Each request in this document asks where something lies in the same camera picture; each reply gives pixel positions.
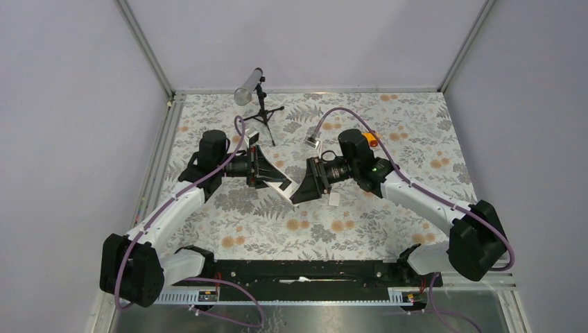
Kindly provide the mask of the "white battery cover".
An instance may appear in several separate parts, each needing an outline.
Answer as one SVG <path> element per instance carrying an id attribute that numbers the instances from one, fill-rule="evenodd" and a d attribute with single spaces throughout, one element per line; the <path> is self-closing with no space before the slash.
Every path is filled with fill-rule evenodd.
<path id="1" fill-rule="evenodd" d="M 329 194 L 329 206 L 338 207 L 340 205 L 340 194 L 331 192 Z"/>

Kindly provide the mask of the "white remote control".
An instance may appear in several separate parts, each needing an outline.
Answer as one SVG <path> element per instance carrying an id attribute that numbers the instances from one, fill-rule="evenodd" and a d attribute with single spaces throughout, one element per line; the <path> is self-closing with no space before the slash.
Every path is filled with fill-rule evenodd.
<path id="1" fill-rule="evenodd" d="M 296 182 L 290 182 L 288 183 L 288 186 L 286 186 L 286 182 L 266 182 L 266 184 L 270 188 L 274 189 L 282 198 L 287 200 L 290 204 L 295 205 L 295 203 L 292 202 L 291 197 L 298 188 L 298 184 Z"/>

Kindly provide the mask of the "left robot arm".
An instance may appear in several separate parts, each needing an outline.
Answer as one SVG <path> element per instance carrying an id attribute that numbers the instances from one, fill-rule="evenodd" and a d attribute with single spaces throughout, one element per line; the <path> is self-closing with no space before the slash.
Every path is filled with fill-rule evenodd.
<path id="1" fill-rule="evenodd" d="M 229 153 L 223 131 L 205 132 L 169 198 L 126 234 L 111 234 L 104 241 L 101 291 L 149 307 L 172 284 L 188 278 L 199 285 L 209 284 L 218 275 L 213 252 L 185 246 L 165 255 L 164 248 L 187 218 L 211 198 L 224 177 L 244 178 L 247 186 L 274 189 L 285 199 L 292 196 L 297 184 L 266 159 L 255 143 L 258 137 L 257 132 L 247 131 L 246 148 Z"/>

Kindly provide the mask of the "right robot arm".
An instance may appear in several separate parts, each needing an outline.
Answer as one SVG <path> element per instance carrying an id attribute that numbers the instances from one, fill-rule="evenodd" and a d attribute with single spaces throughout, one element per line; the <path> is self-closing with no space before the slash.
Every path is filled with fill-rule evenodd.
<path id="1" fill-rule="evenodd" d="M 417 244 L 397 260 L 401 282 L 414 286 L 429 273 L 454 271 L 471 281 L 481 280 L 508 250 L 495 208 L 484 200 L 452 203 L 434 189 L 404 180 L 396 164 L 376 157 L 360 130 L 338 136 L 342 154 L 325 161 L 311 157 L 306 174 L 291 196 L 294 204 L 318 200 L 337 182 L 353 180 L 363 191 L 398 203 L 426 219 L 448 236 L 433 245 Z"/>

